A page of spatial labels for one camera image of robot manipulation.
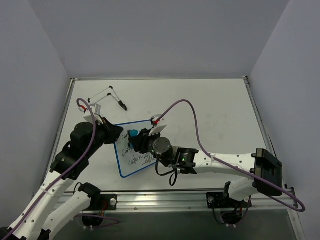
black bracket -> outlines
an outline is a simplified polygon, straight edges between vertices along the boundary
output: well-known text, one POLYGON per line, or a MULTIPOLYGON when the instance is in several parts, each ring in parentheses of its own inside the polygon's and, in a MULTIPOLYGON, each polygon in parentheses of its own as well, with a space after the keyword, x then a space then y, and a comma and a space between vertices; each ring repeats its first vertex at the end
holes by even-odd
POLYGON ((113 211, 117 209, 118 196, 116 194, 100 194, 93 197, 90 206, 85 211, 113 211))
POLYGON ((229 197, 224 197, 224 192, 207 192, 206 203, 209 209, 234 209, 237 207, 247 208, 248 203, 245 201, 239 202, 229 197))

wire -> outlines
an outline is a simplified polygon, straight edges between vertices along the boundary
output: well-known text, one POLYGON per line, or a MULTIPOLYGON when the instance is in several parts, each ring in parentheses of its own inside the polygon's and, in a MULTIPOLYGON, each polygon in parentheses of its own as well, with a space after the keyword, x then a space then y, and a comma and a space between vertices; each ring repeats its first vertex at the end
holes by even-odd
POLYGON ((157 160, 155 161, 155 172, 156 172, 156 174, 158 174, 159 176, 167 176, 167 175, 172 174, 172 173, 175 172, 175 170, 171 170, 171 171, 167 171, 166 173, 160 174, 160 173, 159 173, 158 166, 159 166, 159 160, 157 159, 157 160))
POLYGON ((64 178, 68 173, 70 173, 87 155, 87 153, 89 152, 92 144, 94 143, 94 139, 96 136, 96 118, 94 113, 92 112, 92 109, 90 108, 90 105, 82 98, 78 98, 76 100, 76 104, 78 105, 78 107, 80 107, 80 102, 83 102, 87 109, 90 112, 90 115, 92 117, 92 122, 93 122, 93 131, 92 131, 92 137, 90 140, 90 143, 88 145, 88 147, 86 148, 86 150, 84 151, 84 153, 82 154, 82 156, 69 168, 67 169, 63 174, 61 174, 59 177, 57 177, 52 183, 49 184, 49 186, 39 195, 39 197, 33 202, 33 204, 30 206, 30 208, 24 213, 24 216, 21 218, 21 220, 18 222, 18 224, 8 233, 8 235, 6 235, 2 240, 7 240, 9 239, 10 236, 12 236, 12 234, 21 226, 21 224, 24 222, 24 220, 28 217, 28 215, 32 212, 32 210, 38 205, 38 203, 40 202, 40 200, 46 195, 46 193, 58 182, 60 181, 62 178, 64 178))
POLYGON ((94 95, 94 96, 92 96, 92 97, 88 98, 88 102, 90 103, 91 99, 93 99, 94 97, 98 96, 99 94, 102 94, 104 91, 108 90, 109 88, 110 88, 110 86, 109 86, 109 87, 107 87, 106 89, 102 90, 101 92, 97 93, 96 95, 94 95))
MULTIPOLYGON (((211 154, 205 150, 204 146, 202 145, 202 143, 201 143, 201 141, 200 141, 197 115, 196 115, 195 108, 194 108, 194 106, 191 104, 190 101, 188 101, 188 100, 186 100, 186 99, 181 99, 181 100, 179 100, 179 101, 176 101, 174 104, 172 104, 172 105, 157 119, 157 121, 161 120, 174 106, 176 106, 177 104, 182 103, 182 102, 188 103, 189 106, 191 107, 192 112, 193 112, 193 116, 194 116, 195 133, 196 133, 197 142, 198 142, 201 150, 204 152, 204 154, 207 155, 209 158, 211 158, 211 157, 212 157, 211 154)), ((281 188, 281 187, 273 184, 272 182, 269 182, 269 181, 263 179, 262 177, 259 177, 259 176, 257 176, 257 175, 254 175, 254 174, 250 173, 250 172, 247 172, 247 171, 244 171, 244 170, 242 170, 242 169, 240 169, 240 168, 237 168, 237 167, 235 167, 235 166, 232 166, 231 164, 229 164, 229 163, 227 163, 227 162, 225 162, 225 161, 223 161, 223 160, 221 160, 221 159, 219 159, 219 158, 217 158, 217 157, 213 157, 213 159, 216 160, 217 162, 221 163, 221 164, 224 164, 224 165, 228 166, 229 168, 232 168, 233 170, 236 170, 236 171, 238 171, 238 172, 240 172, 240 173, 242 173, 242 174, 245 174, 245 175, 249 176, 250 178, 254 178, 254 179, 256 179, 256 180, 258 180, 258 181, 260 181, 260 182, 263 182, 264 184, 269 185, 270 187, 273 187, 274 189, 276 189, 276 190, 278 190, 279 192, 287 195, 288 197, 290 197, 291 199, 293 199, 294 201, 296 201, 297 203, 299 203, 299 205, 301 206, 301 208, 297 208, 297 207, 291 206, 291 205, 289 205, 289 204, 287 204, 287 203, 285 203, 285 202, 283 202, 283 201, 280 201, 280 200, 276 199, 276 198, 273 197, 273 196, 267 196, 267 197, 271 198, 272 200, 275 200, 276 202, 278 202, 278 203, 286 206, 286 207, 289 208, 289 209, 292 209, 292 210, 294 210, 294 211, 297 211, 297 212, 304 212, 304 211, 306 210, 306 207, 305 207, 305 205, 303 204, 303 202, 302 202, 301 200, 299 200, 296 196, 294 196, 292 193, 284 190, 283 188, 281 188)))
POLYGON ((75 195, 75 193, 76 193, 76 188, 77 188, 78 185, 82 186, 82 183, 81 183, 81 182, 78 182, 78 183, 74 186, 73 195, 75 195))
MULTIPOLYGON (((246 206, 246 210, 245 210, 245 212, 244 212, 244 214, 243 214, 243 217, 241 218, 241 220, 240 220, 238 223, 232 224, 232 225, 238 226, 241 222, 243 222, 243 220, 246 218, 246 216, 247 216, 247 214, 248 214, 250 204, 251 204, 251 196, 249 196, 248 204, 247 204, 247 206, 246 206)), ((225 215, 229 215, 230 217, 232 217, 231 214, 235 214, 235 213, 237 212, 237 209, 240 208, 240 206, 241 206, 241 203, 240 203, 232 212, 225 212, 225 213, 223 213, 223 214, 221 215, 222 220, 224 220, 224 219, 223 219, 223 216, 225 216, 225 215)), ((221 225, 230 224, 229 222, 226 222, 226 221, 224 221, 224 222, 218 221, 217 216, 216 216, 216 211, 215 211, 214 202, 212 203, 212 210, 213 210, 214 219, 215 219, 215 221, 216 221, 218 224, 221 224, 221 225)))
POLYGON ((171 187, 173 187, 176 182, 177 182, 177 178, 178 178, 178 171, 175 170, 174 173, 170 176, 170 179, 169 179, 169 184, 171 187))
POLYGON ((220 225, 225 225, 226 223, 225 222, 219 222, 218 219, 217 219, 217 216, 216 216, 216 211, 215 211, 215 205, 214 203, 212 203, 212 210, 213 210, 213 217, 215 219, 215 221, 220 224, 220 225))
POLYGON ((87 217, 87 218, 98 218, 98 219, 104 219, 104 220, 111 220, 114 221, 112 223, 108 223, 106 225, 102 225, 102 226, 95 226, 93 227, 93 229, 102 229, 102 228, 107 228, 110 227, 112 225, 117 225, 120 224, 121 221, 117 218, 114 217, 109 217, 109 216, 99 216, 99 215, 94 215, 94 214, 78 214, 75 216, 75 218, 81 218, 81 217, 87 217))

aluminum frame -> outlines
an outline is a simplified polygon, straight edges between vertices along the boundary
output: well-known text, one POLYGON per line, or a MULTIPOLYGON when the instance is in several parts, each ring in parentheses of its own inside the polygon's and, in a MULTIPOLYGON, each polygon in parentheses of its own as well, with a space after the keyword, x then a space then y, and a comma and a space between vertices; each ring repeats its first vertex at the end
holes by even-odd
MULTIPOLYGON (((275 154, 270 137, 261 119, 260 113, 258 111, 257 105, 254 101, 253 95, 250 90, 250 84, 248 82, 248 77, 242 77, 244 84, 246 86, 253 111, 255 113, 260 131, 266 146, 266 149, 275 154)), ((187 79, 185 77, 86 77, 86 78, 71 78, 69 90, 66 96, 66 102, 62 114, 62 118, 59 124, 58 132, 56 134, 56 139, 52 148, 52 153, 49 159, 49 164, 47 167, 47 172, 49 167, 54 160, 58 144, 60 141, 61 133, 64 127, 65 119, 67 116, 68 108, 71 101, 71 96, 73 94, 74 86, 76 81, 128 81, 128 80, 165 80, 165 79, 187 79)), ((159 213, 159 212, 204 212, 211 211, 207 207, 207 192, 221 192, 222 189, 197 189, 197 190, 172 190, 172 191, 122 191, 122 192, 104 192, 117 194, 117 210, 115 213, 159 213)), ((55 209, 60 207, 65 203, 72 193, 66 192, 58 201, 55 209)), ((286 195, 278 197, 287 204, 296 205, 296 203, 286 195)), ((254 210, 283 210, 286 209, 285 206, 276 203, 272 199, 268 198, 263 194, 256 194, 252 197, 252 208, 250 211, 254 210)), ((288 209, 288 216, 290 218, 293 231, 295 233, 297 240, 305 240, 305 234, 299 219, 299 215, 296 211, 288 209)), ((86 211, 86 213, 95 213, 94 211, 86 211)))

thin black wire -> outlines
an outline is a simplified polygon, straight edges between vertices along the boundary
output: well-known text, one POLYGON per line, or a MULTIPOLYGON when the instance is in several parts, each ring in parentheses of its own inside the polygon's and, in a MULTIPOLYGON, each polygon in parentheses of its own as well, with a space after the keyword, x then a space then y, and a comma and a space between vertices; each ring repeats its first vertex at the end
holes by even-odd
POLYGON ((169 184, 170 184, 171 187, 173 187, 176 184, 177 178, 178 178, 178 171, 177 170, 173 170, 173 171, 174 171, 174 173, 170 176, 170 179, 169 179, 169 184))
POLYGON ((77 188, 78 185, 82 186, 82 183, 81 183, 81 182, 78 182, 78 183, 74 186, 73 195, 75 195, 75 193, 76 193, 76 188, 77 188))
MULTIPOLYGON (((228 215, 231 216, 232 214, 235 214, 235 213, 237 212, 238 208, 241 207, 241 204, 242 204, 242 203, 239 202, 238 206, 236 206, 233 211, 231 211, 231 212, 226 212, 226 213, 225 213, 225 215, 226 215, 225 218, 228 219, 228 215)), ((223 217, 221 217, 221 219, 223 220, 223 223, 218 221, 217 216, 216 216, 216 211, 215 211, 215 204, 214 204, 214 202, 212 202, 212 210, 213 210, 214 219, 215 219, 215 221, 216 221, 218 224, 221 224, 221 225, 229 224, 228 221, 226 222, 226 221, 223 219, 223 217)))
POLYGON ((214 202, 212 202, 212 210, 213 210, 213 216, 214 216, 215 221, 220 225, 225 225, 226 224, 225 222, 219 222, 217 219, 214 202))
POLYGON ((160 173, 159 173, 159 170, 158 170, 158 165, 159 165, 159 160, 157 159, 157 160, 155 161, 155 172, 156 172, 156 174, 158 174, 159 176, 167 176, 167 175, 172 174, 172 173, 175 172, 175 170, 171 170, 171 171, 167 171, 166 173, 160 174, 160 173))

blue marker cap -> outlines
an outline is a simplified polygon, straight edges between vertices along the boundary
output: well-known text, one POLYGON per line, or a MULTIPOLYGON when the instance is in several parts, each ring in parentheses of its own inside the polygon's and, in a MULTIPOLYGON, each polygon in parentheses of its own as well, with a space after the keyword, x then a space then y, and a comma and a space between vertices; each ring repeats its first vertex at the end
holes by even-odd
MULTIPOLYGON (((136 137, 136 136, 138 136, 139 132, 138 132, 138 130, 133 129, 133 130, 129 130, 128 134, 130 137, 136 137)), ((131 143, 130 143, 130 148, 132 148, 132 149, 134 148, 134 146, 131 143)))

